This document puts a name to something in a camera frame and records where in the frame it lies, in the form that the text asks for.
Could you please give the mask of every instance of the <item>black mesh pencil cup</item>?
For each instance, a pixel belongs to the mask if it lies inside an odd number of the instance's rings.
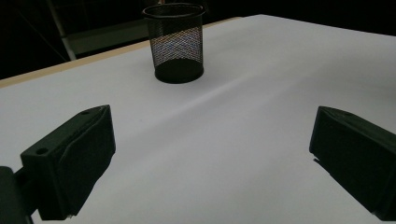
[[[186,83],[204,73],[202,14],[196,4],[174,3],[147,7],[155,77],[166,83]]]

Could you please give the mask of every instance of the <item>black wall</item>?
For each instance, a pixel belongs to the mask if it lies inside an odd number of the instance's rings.
[[[0,1],[0,78],[68,61],[46,0]],[[156,0],[52,0],[68,34],[141,19]],[[206,8],[204,23],[266,14],[383,35],[396,35],[396,0],[166,0]]]

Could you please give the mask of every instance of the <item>white table surface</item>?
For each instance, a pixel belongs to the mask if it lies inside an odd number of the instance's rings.
[[[146,47],[4,87],[0,164],[110,105],[117,152],[62,223],[382,223],[308,148],[320,105],[396,133],[396,36],[257,15],[204,29],[204,67],[162,83]]]

